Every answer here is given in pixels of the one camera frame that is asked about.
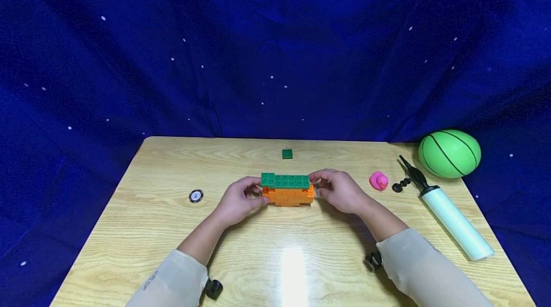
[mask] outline sleeve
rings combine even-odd
[[[173,250],[136,290],[126,307],[197,307],[207,279],[203,264]]]
[[[492,306],[474,283],[416,230],[377,243],[396,287],[421,307]]]

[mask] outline hand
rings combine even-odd
[[[309,179],[321,179],[317,194],[343,213],[358,214],[370,198],[346,172],[326,168],[310,173]]]
[[[255,176],[246,176],[232,183],[212,215],[227,228],[242,221],[254,209],[266,205],[268,198],[253,198],[262,192],[258,184],[260,178]]]

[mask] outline blue backdrop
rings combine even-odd
[[[0,0],[1,306],[47,305],[142,140],[482,146],[465,178],[551,286],[549,0]]]

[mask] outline green basketball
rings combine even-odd
[[[481,147],[471,135],[458,130],[442,130],[423,138],[419,159],[437,176],[459,178],[474,171],[481,162]]]

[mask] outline pink rubber duck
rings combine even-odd
[[[382,172],[375,172],[369,178],[369,183],[374,189],[383,191],[388,186],[388,177]]]

